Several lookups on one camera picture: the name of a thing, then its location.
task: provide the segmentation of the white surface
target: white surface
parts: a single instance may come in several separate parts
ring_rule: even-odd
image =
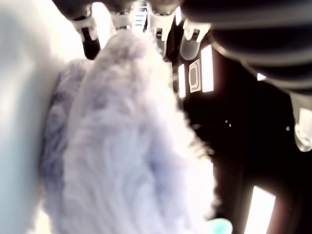
[[[39,199],[51,94],[66,61],[83,50],[50,0],[0,0],[0,30],[0,228],[24,234]]]
[[[203,158],[198,162],[198,171],[196,172],[196,182],[199,190],[198,194],[194,197],[198,197],[197,206],[201,208],[200,214],[209,215],[207,211],[211,209],[211,205],[214,200],[214,165],[210,159]]]
[[[179,74],[179,97],[180,98],[184,98],[185,97],[185,71],[184,71],[184,64],[179,66],[178,74]]]
[[[113,23],[111,22],[111,16],[103,3],[93,3],[92,14],[96,18],[97,35],[102,49],[106,45],[106,42],[108,41],[110,35],[113,35],[116,32]]]
[[[172,63],[166,62],[166,65],[168,66],[169,73],[171,74],[169,86],[173,90],[174,89],[174,86],[173,86],[174,78],[173,78],[173,72],[172,72]]]
[[[274,203],[274,195],[254,186],[245,234],[267,233]]]
[[[202,75],[202,90],[209,92],[214,90],[214,67],[213,54],[211,45],[208,45],[201,50],[201,75]]]
[[[52,234],[50,218],[43,211],[42,204],[39,205],[37,216],[35,217],[34,228],[27,231],[27,234]]]

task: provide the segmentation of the faux fur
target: faux fur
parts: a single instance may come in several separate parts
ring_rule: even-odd
[[[130,30],[61,74],[41,164],[54,234],[200,232],[212,167],[169,77],[152,37]]]

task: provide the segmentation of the lavender fur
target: lavender fur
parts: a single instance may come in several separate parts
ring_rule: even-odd
[[[54,234],[198,233],[214,186],[194,186],[206,152],[167,69],[149,35],[124,30],[61,74],[41,164]]]

